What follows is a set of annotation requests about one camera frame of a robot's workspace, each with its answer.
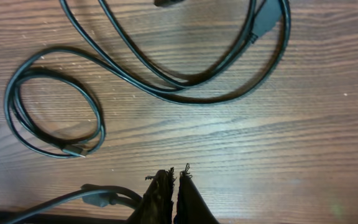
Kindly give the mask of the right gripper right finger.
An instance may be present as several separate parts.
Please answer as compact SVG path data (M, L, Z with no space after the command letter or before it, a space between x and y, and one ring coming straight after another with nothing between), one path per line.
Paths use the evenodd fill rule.
M180 172L177 214L174 224L219 224L192 181L190 165Z

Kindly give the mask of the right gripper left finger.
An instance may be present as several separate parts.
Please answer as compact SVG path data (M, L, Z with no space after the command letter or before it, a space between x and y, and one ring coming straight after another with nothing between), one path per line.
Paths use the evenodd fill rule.
M174 168L159 170L155 175L146 176L145 180L151 180L151 183L126 223L172 224Z

